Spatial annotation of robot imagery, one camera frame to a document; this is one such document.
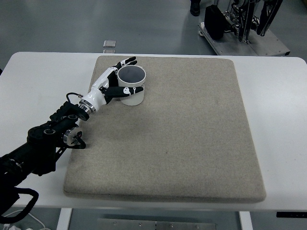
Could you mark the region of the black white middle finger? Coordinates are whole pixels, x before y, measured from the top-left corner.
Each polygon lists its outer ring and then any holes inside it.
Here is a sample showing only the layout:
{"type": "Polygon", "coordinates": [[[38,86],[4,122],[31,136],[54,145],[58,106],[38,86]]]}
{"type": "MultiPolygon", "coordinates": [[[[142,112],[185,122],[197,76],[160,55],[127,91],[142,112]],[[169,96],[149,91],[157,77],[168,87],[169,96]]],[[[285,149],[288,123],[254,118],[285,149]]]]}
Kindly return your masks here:
{"type": "Polygon", "coordinates": [[[120,69],[122,67],[129,66],[129,65],[136,65],[136,57],[130,57],[130,58],[127,58],[125,60],[122,60],[122,61],[118,62],[115,67],[117,69],[120,69]]]}

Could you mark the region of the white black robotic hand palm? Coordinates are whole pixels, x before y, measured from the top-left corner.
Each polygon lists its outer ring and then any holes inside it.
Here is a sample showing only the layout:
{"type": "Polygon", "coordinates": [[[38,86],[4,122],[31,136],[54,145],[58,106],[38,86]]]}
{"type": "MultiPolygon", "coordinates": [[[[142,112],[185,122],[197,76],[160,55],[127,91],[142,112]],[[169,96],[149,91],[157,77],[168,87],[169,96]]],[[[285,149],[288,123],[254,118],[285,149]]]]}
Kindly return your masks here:
{"type": "Polygon", "coordinates": [[[79,102],[79,107],[87,113],[97,112],[102,105],[107,104],[102,90],[109,87],[118,86],[117,75],[107,76],[108,70],[100,75],[100,77],[91,86],[90,92],[83,96],[79,102]]]}

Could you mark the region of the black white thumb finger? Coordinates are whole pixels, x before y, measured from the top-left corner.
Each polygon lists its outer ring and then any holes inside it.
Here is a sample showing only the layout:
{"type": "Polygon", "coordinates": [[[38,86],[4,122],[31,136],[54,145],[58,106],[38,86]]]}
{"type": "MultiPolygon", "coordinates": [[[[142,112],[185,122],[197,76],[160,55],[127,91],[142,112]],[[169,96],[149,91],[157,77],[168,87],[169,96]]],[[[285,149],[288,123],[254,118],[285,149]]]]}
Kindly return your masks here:
{"type": "Polygon", "coordinates": [[[106,103],[110,103],[113,98],[120,98],[124,104],[140,104],[144,99],[144,88],[139,87],[109,87],[103,89],[106,103]]]}

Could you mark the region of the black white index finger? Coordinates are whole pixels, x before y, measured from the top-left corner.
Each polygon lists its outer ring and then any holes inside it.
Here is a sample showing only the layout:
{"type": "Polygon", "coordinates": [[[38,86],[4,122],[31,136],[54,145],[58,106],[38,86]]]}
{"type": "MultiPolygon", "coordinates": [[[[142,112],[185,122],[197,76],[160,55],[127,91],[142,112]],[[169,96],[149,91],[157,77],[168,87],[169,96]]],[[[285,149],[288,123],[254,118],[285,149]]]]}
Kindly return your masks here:
{"type": "Polygon", "coordinates": [[[113,76],[113,75],[116,76],[119,69],[120,69],[120,63],[118,63],[118,64],[116,64],[116,65],[114,65],[112,67],[109,67],[107,69],[108,70],[107,76],[113,76]]]}

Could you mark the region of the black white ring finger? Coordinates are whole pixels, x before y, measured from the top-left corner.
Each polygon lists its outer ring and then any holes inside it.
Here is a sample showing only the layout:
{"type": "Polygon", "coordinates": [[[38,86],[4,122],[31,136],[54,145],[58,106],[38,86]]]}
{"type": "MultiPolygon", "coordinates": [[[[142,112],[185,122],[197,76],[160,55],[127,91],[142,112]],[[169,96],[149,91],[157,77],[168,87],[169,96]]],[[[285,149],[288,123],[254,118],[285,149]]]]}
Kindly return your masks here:
{"type": "Polygon", "coordinates": [[[128,61],[128,60],[123,60],[121,61],[121,66],[129,66],[129,65],[136,65],[137,64],[137,60],[132,60],[132,61],[128,61]]]}

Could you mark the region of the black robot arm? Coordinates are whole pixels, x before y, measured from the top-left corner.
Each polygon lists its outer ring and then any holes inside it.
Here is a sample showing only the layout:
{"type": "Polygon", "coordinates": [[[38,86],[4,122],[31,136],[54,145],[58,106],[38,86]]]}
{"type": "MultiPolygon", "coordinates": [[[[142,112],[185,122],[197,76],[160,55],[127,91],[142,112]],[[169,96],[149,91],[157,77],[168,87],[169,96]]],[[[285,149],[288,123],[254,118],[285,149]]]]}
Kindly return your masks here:
{"type": "Polygon", "coordinates": [[[76,124],[87,121],[90,114],[113,98],[141,93],[144,88],[123,87],[118,83],[118,72],[124,67],[135,67],[136,57],[109,67],[91,86],[90,92],[78,104],[67,100],[46,123],[28,131],[26,143],[0,159],[0,184],[14,189],[31,174],[39,176],[55,171],[56,162],[66,149],[84,149],[82,132],[76,124]]]}

